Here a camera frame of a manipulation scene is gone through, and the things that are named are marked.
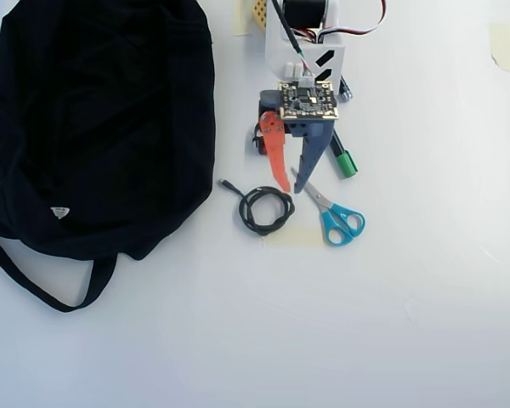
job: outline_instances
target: circuit board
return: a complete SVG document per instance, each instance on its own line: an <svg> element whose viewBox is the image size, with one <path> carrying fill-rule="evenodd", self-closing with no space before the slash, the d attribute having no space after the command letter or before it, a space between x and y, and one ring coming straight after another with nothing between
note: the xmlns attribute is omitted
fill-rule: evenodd
<svg viewBox="0 0 510 408"><path fill-rule="evenodd" d="M316 82L313 88L300 88L298 82L280 82L280 115L286 120L338 119L337 100L332 82Z"/></svg>

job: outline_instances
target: marker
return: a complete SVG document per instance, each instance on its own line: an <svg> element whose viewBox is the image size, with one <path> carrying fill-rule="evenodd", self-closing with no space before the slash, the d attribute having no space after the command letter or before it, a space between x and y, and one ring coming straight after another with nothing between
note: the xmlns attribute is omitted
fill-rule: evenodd
<svg viewBox="0 0 510 408"><path fill-rule="evenodd" d="M336 130L332 133L331 149L332 153L337 158L338 166L340 167L340 170L342 170L342 174L346 179L357 174L358 170L357 166L355 166L354 159L352 159L349 152L343 148Z"/></svg>

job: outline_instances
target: cable connector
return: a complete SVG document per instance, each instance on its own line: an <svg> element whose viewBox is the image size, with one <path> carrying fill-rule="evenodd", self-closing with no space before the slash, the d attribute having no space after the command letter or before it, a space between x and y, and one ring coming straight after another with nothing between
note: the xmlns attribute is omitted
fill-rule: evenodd
<svg viewBox="0 0 510 408"><path fill-rule="evenodd" d="M302 75L298 80L300 88L313 88L315 86L315 78L313 75Z"/></svg>

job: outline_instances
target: electronic component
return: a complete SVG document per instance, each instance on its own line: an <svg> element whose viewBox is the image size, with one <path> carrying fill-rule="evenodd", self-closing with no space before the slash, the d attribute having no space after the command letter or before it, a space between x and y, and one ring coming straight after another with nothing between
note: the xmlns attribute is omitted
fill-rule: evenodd
<svg viewBox="0 0 510 408"><path fill-rule="evenodd" d="M284 0L286 21L291 28L320 28L327 0Z"/></svg>
<svg viewBox="0 0 510 408"><path fill-rule="evenodd" d="M331 82L316 82L313 88L300 88L298 82L280 82L281 119L338 119L337 100Z"/></svg>

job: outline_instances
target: wire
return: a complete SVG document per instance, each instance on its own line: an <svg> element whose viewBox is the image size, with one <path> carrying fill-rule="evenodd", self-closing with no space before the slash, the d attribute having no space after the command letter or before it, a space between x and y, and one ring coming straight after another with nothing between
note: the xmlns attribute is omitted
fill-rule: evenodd
<svg viewBox="0 0 510 408"><path fill-rule="evenodd" d="M266 236L276 232L283 227L287 220L295 213L295 205L292 202L291 196L274 187L258 187L244 195L230 181L219 180L219 183L224 188L235 192L241 197L240 206L238 207L241 220L248 229L260 236ZM280 199L283 203L284 212L283 215L277 218L271 225L258 225L253 217L252 207L257 200L266 196L275 196Z"/></svg>
<svg viewBox="0 0 510 408"><path fill-rule="evenodd" d="M386 3L386 0L382 0L382 17L380 18L380 21L373 27L366 28L364 30L354 29L354 28L350 28L350 27L325 28L317 34L316 42L318 44L323 43L323 37L328 34L332 34L333 32L343 32L345 34L353 34L355 36L364 36L365 34L375 31L385 21L385 18L387 17L387 15L388 15L388 5Z"/></svg>
<svg viewBox="0 0 510 408"><path fill-rule="evenodd" d="M297 38L292 32L291 27L287 24L286 16L283 14L283 11L281 10L280 5L278 4L278 0L272 0L272 4L274 4L275 12L278 14L278 18L280 19L281 25L286 31L289 41L291 41L292 47L295 49L298 56L300 57L300 60L303 62L304 73L308 73L309 75L313 76L312 70L309 69L308 61L306 61L306 59L304 58L303 50L300 48L300 44L298 43Z"/></svg>

